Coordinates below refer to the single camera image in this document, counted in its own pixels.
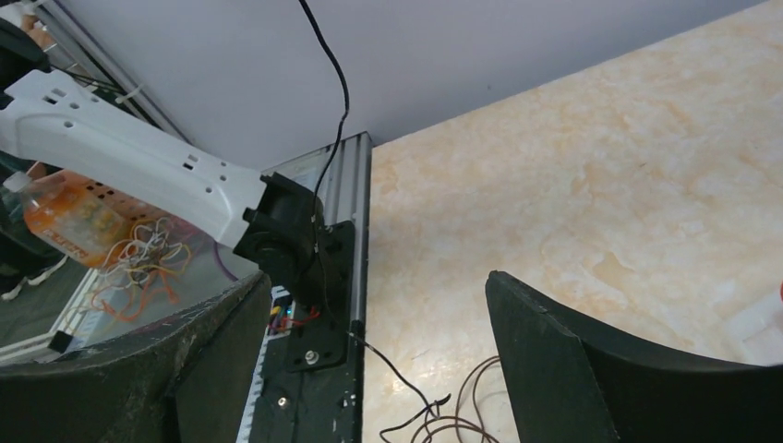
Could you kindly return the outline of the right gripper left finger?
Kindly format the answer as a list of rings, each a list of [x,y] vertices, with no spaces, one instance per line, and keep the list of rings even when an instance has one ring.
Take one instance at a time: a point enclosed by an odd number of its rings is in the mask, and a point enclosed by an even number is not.
[[[1,370],[5,442],[233,442],[271,281],[218,295],[49,363]]]

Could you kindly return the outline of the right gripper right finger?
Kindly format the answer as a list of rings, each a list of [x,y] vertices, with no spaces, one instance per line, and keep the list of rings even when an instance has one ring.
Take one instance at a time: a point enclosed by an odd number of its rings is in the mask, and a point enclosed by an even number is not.
[[[687,353],[615,328],[504,271],[485,286],[523,442],[778,442],[782,368]]]

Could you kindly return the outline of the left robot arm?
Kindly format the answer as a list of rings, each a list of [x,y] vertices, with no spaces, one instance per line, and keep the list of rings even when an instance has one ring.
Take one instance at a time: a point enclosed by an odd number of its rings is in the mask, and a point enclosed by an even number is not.
[[[165,210],[256,263],[303,305],[327,287],[319,203],[281,175],[202,152],[54,70],[21,28],[1,24],[1,149],[87,176]]]

